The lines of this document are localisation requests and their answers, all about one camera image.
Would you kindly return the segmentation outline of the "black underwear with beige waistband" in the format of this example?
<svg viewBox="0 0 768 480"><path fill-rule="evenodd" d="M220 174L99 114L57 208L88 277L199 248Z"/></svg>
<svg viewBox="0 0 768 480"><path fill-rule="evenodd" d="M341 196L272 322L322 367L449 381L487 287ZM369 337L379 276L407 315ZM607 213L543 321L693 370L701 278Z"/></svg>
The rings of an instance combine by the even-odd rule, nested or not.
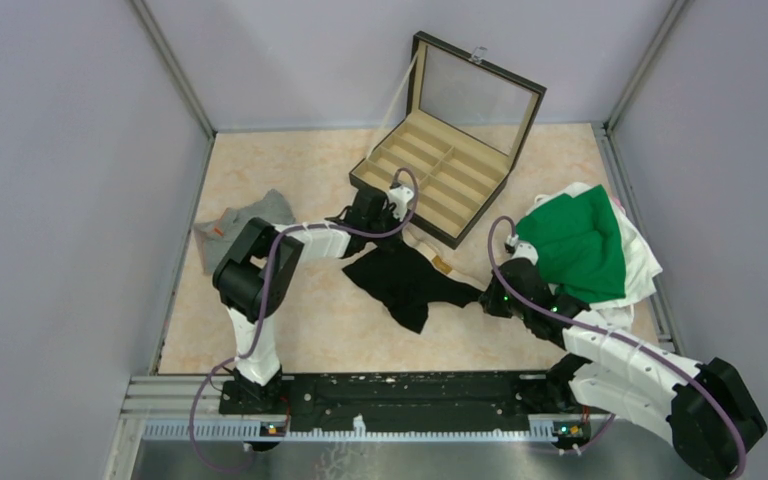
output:
<svg viewBox="0 0 768 480"><path fill-rule="evenodd" d="M377 247L343 268L401 327L421 333L432 303L463 308L479 300L485 284L454 269L439 249L409 229L401 235L397 243Z"/></svg>

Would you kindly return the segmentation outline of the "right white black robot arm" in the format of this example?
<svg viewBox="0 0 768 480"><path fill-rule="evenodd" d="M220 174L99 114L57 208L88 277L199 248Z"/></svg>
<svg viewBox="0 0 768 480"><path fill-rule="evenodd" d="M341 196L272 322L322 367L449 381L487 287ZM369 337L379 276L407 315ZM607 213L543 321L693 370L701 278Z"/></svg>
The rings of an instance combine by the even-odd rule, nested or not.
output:
<svg viewBox="0 0 768 480"><path fill-rule="evenodd" d="M737 369L701 362L650 344L609 322L585 302L552 289L536 265L495 265L481 301L488 314L516 317L536 337L566 351L546 385L560 412L579 405L624 419L667 442L708 479L740 476L767 423Z"/></svg>

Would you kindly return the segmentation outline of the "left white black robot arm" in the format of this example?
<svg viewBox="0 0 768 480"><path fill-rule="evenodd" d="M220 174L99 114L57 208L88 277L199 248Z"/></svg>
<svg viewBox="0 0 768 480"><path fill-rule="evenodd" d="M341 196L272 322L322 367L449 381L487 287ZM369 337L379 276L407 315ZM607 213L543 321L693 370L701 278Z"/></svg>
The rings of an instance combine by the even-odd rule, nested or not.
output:
<svg viewBox="0 0 768 480"><path fill-rule="evenodd" d="M282 367L273 316L297 267L349 258L370 242L399 238L417 203L414 189L395 183L386 192L359 190L343 212L320 222L283 225L255 217L243 227L212 277L236 341L227 365L233 378L223 385L230 400L262 414L279 404Z"/></svg>

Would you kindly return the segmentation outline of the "black leather compartment box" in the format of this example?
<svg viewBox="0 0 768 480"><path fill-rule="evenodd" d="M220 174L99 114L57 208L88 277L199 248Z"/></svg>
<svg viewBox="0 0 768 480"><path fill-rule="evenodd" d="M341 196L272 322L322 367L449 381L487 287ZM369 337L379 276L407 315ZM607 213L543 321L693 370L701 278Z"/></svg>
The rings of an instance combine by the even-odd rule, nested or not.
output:
<svg viewBox="0 0 768 480"><path fill-rule="evenodd" d="M356 188L388 189L399 168L419 183L412 220L455 249L505 187L547 93L545 86L427 32L362 159Z"/></svg>

